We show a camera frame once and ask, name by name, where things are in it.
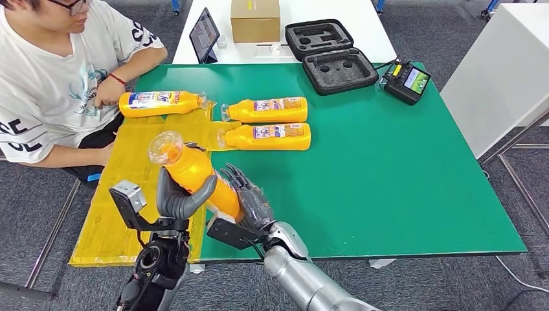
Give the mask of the person's left hand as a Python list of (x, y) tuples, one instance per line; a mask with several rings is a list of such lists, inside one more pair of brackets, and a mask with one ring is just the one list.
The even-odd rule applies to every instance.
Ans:
[(116, 76), (109, 75), (97, 88), (94, 106), (117, 105), (119, 98), (126, 92), (126, 84)]

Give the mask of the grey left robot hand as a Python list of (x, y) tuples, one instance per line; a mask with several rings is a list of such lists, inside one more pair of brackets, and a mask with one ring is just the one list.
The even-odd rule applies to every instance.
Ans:
[(165, 167), (161, 167), (156, 190), (156, 206), (160, 216), (188, 219), (211, 197), (217, 182), (217, 175), (210, 175), (198, 190), (190, 194)]

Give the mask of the person's right hand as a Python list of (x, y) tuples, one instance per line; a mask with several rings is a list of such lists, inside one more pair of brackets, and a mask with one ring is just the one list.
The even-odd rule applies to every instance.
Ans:
[(106, 166), (111, 156), (113, 147), (114, 147), (114, 143), (110, 143), (103, 148), (90, 149), (90, 154), (91, 154), (90, 164), (103, 166), (103, 167)]

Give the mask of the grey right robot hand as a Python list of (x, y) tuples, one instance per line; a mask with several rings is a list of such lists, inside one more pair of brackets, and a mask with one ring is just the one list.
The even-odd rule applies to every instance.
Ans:
[(273, 210), (263, 190), (255, 185), (238, 167), (227, 163), (220, 169), (236, 191), (245, 223), (263, 230), (274, 222)]

